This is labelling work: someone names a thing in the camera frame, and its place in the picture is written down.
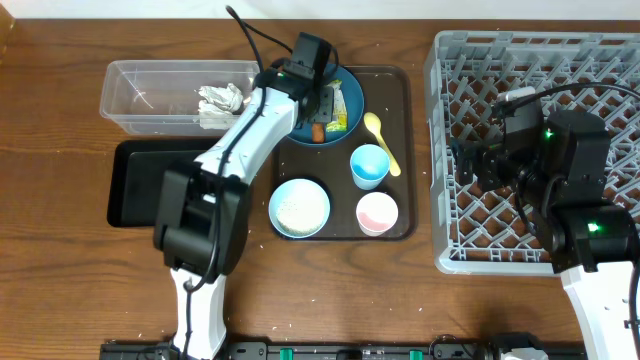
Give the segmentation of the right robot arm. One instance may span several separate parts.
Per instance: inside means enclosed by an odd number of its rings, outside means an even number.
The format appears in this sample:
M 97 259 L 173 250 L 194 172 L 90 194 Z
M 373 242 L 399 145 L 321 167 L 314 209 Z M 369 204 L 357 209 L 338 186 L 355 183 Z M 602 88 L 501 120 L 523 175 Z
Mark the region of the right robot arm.
M 537 102 L 502 116 L 502 135 L 454 140 L 460 183 L 508 187 L 527 230 L 549 253 L 577 316 L 590 359 L 639 356 L 639 232 L 604 196 L 610 137 L 600 117 L 544 115 Z

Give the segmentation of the light blue rice bowl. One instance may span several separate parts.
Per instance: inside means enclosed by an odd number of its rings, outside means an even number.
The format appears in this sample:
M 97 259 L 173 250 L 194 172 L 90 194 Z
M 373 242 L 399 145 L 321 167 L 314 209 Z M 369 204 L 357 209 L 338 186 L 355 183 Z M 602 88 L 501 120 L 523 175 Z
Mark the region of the light blue rice bowl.
M 329 219 L 331 205 L 326 191 L 308 179 L 292 179 L 272 193 L 268 215 L 284 237 L 304 239 L 318 233 Z

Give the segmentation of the white tissue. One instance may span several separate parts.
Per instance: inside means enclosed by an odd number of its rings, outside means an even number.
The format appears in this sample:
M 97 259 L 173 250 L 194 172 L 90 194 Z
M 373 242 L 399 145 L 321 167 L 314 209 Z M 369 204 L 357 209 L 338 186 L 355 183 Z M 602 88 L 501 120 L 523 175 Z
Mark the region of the white tissue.
M 206 130 L 226 130 L 235 122 L 244 101 L 241 90 L 233 83 L 226 87 L 201 86 L 198 94 L 199 125 Z

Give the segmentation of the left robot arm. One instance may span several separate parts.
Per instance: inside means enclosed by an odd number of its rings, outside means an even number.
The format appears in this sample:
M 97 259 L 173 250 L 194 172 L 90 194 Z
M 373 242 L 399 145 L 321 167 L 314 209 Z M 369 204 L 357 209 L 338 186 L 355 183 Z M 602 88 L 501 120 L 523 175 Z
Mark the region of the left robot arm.
M 165 171 L 153 242 L 176 286 L 171 348 L 179 358 L 212 359 L 224 344 L 225 286 L 247 240 L 250 185 L 276 145 L 318 113 L 321 92 L 340 69 L 287 60 L 260 72 L 223 137 Z

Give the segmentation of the green yellow wrapper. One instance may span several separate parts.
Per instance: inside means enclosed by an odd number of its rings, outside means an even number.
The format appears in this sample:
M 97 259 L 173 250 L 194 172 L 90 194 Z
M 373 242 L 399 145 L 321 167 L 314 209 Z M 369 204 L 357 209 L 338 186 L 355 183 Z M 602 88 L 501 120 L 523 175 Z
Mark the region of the green yellow wrapper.
M 342 81 L 339 79 L 328 84 L 333 90 L 333 110 L 332 119 L 325 127 L 327 132 L 345 132 L 348 128 L 348 112 L 341 85 Z

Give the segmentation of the orange carrot piece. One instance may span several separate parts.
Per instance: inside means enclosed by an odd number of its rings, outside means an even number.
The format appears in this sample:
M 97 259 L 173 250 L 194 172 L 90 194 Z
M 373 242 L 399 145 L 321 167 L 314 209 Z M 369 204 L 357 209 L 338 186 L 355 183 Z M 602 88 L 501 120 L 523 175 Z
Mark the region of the orange carrot piece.
M 312 142 L 316 144 L 325 142 L 325 125 L 323 123 L 314 123 L 312 125 Z

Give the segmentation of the light blue cup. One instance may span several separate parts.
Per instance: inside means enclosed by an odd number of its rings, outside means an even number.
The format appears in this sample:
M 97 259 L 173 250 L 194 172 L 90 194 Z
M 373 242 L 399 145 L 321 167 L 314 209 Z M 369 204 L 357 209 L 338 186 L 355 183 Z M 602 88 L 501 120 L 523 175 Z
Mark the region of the light blue cup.
M 390 158 L 378 145 L 357 147 L 349 160 L 353 181 L 362 190 L 376 188 L 390 171 Z

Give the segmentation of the pink cup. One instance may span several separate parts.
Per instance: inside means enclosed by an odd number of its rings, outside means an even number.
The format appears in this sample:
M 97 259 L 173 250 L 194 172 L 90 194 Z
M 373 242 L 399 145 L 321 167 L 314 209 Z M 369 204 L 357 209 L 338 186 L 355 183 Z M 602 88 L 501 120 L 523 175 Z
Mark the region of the pink cup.
M 383 192 L 364 195 L 356 205 L 356 219 L 361 231 L 377 237 L 391 229 L 399 217 L 395 200 Z

